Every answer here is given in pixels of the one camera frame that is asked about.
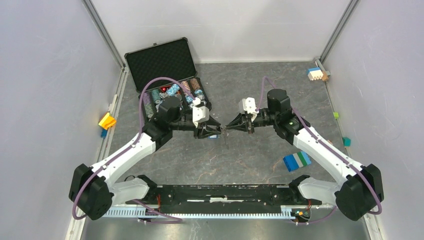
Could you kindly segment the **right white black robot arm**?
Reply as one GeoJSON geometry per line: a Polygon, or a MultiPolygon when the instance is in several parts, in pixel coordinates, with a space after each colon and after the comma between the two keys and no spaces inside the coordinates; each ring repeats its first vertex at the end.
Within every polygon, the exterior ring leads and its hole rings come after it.
{"type": "Polygon", "coordinates": [[[255,128],[272,126],[283,140],[305,152],[323,167],[333,182],[302,175],[292,181],[289,199],[295,204],[318,200],[337,207],[352,221],[365,214],[380,215],[384,189],[382,174],[374,164],[367,166],[338,150],[292,108],[286,90],[267,92],[267,107],[259,108],[252,97],[239,102],[239,114],[225,130],[254,133],[255,128]]]}

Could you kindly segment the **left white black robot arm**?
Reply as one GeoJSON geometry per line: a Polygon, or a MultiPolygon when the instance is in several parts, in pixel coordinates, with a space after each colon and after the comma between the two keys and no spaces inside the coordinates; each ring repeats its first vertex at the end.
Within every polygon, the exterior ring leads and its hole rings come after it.
{"type": "Polygon", "coordinates": [[[157,112],[127,144],[92,166],[81,164],[76,167],[69,191],[73,218],[97,220],[111,206],[128,201],[153,203],[157,190],[143,179],[117,180],[138,161],[165,145],[173,137],[173,131],[192,131],[196,139],[219,135],[221,124],[210,116],[209,108],[199,98],[195,98],[193,104],[191,113],[185,113],[180,109],[177,97],[166,97],[157,112]]]}

